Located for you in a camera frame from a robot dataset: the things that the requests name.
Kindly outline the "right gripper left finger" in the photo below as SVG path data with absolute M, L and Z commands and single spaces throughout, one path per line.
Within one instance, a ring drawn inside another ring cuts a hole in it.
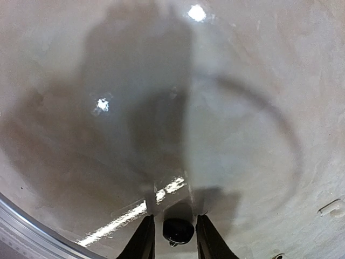
M 137 230 L 117 259 L 154 259 L 155 222 L 154 216 L 143 218 Z

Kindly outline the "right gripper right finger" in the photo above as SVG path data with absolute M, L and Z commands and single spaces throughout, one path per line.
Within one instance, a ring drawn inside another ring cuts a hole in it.
M 198 215 L 196 224 L 198 258 L 239 259 L 221 237 L 207 215 Z

